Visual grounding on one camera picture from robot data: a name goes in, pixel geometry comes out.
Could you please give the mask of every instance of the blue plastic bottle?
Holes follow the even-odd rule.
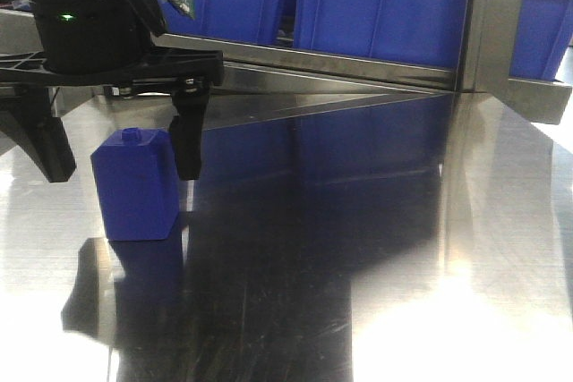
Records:
[[[110,241],[165,239],[179,213],[178,178],[169,135],[125,129],[91,155]]]

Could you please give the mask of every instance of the metal surface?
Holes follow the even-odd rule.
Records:
[[[510,79],[503,102],[532,123],[559,124],[571,96],[561,82]]]
[[[358,80],[317,72],[297,72],[252,64],[225,62],[225,82],[221,89],[246,93],[430,93],[422,89],[379,81]]]
[[[38,29],[31,13],[0,11],[0,54],[41,51]]]
[[[394,64],[365,58],[329,55],[281,47],[259,47],[222,40],[167,34],[155,39],[163,47],[220,49],[225,59],[279,69],[320,72],[338,77],[384,81],[430,89],[453,89],[455,73],[447,69]]]
[[[468,0],[457,89],[505,101],[522,0]]]
[[[428,100],[406,102],[416,121]],[[66,115],[69,183],[44,183],[19,149],[0,157],[0,379],[570,380],[571,154],[465,95],[440,169],[309,184],[306,158],[295,176],[249,170],[275,160],[262,149],[284,153],[250,127],[269,137],[291,120],[263,119],[330,111],[327,130],[351,138],[363,124],[338,122],[367,98],[212,102],[205,150],[252,158],[226,176],[205,166],[166,241],[89,239],[104,234],[89,155],[118,127],[166,126],[168,99],[93,98]]]

